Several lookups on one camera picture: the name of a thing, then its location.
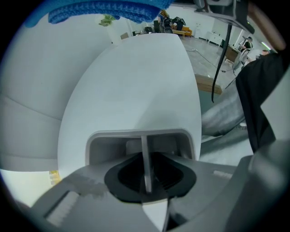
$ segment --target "white tabletop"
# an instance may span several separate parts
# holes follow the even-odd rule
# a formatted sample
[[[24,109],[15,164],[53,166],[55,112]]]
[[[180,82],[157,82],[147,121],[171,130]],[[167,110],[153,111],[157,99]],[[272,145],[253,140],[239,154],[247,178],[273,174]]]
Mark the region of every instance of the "white tabletop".
[[[97,131],[187,130],[199,159],[201,113],[192,65],[175,34],[145,34],[112,45],[90,65],[66,107],[58,139],[62,178],[85,166]]]

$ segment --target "ceiling light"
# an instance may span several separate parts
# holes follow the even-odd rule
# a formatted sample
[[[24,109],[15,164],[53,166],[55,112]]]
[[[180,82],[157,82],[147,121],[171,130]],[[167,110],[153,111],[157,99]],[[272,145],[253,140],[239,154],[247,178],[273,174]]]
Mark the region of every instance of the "ceiling light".
[[[267,44],[265,44],[264,42],[262,42],[262,44],[263,44],[266,48],[268,48],[269,50],[271,50],[271,48],[270,48]]]

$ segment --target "person's leg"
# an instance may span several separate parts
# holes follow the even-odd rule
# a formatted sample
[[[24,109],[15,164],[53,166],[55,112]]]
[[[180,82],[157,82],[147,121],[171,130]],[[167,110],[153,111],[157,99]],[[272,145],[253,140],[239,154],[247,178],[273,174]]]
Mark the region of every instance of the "person's leg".
[[[218,97],[213,107],[202,115],[202,135],[224,135],[244,118],[236,81],[233,81]]]

